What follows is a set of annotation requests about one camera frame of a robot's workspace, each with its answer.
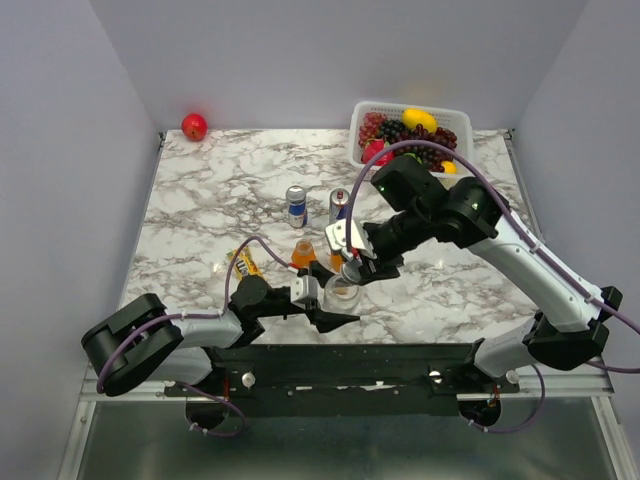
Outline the clear glass jar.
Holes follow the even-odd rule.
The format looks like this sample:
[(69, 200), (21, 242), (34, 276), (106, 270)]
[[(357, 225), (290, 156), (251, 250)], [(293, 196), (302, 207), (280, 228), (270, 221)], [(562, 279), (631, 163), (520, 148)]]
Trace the clear glass jar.
[(362, 289), (358, 285), (348, 285), (349, 289), (340, 294), (333, 289), (337, 283), (348, 285), (340, 275), (334, 275), (323, 289), (322, 308), (328, 312), (351, 314), (360, 303)]

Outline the silver jar lid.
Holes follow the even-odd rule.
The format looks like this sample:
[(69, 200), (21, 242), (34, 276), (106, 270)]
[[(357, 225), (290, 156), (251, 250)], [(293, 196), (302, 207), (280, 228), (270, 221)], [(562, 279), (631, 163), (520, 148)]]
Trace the silver jar lid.
[(348, 285), (359, 285), (361, 276), (358, 270), (358, 265), (351, 265), (345, 263), (340, 268), (340, 277), (343, 282)]

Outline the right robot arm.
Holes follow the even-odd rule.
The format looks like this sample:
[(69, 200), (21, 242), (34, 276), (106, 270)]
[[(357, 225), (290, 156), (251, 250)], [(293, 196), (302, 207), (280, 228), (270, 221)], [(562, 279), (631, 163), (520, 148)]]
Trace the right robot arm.
[(474, 344), (459, 370), (467, 389), (483, 391), (519, 367), (540, 363), (569, 371), (601, 355), (609, 338), (604, 323), (619, 308), (621, 292), (580, 279), (478, 179), (465, 177), (445, 188), (412, 156), (402, 155), (371, 183), (395, 214), (381, 224), (364, 224), (368, 245), (360, 252), (360, 284), (398, 277), (404, 254), (435, 239), (493, 265), (538, 308), (523, 325)]

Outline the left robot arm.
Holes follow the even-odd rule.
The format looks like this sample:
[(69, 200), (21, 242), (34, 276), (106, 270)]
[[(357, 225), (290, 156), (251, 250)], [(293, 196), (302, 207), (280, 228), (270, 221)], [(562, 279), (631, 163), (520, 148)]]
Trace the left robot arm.
[(155, 294), (144, 294), (81, 339), (97, 375), (96, 391), (123, 395), (147, 379), (179, 349), (194, 349), (202, 360), (188, 370), (187, 382), (201, 395), (214, 393), (222, 380), (220, 368), (207, 361), (208, 348), (244, 348), (265, 329), (262, 318), (304, 315), (320, 333), (359, 320), (347, 313), (326, 312), (317, 300), (318, 281), (299, 275), (289, 287), (274, 288), (259, 275), (244, 277), (222, 313), (173, 313)]

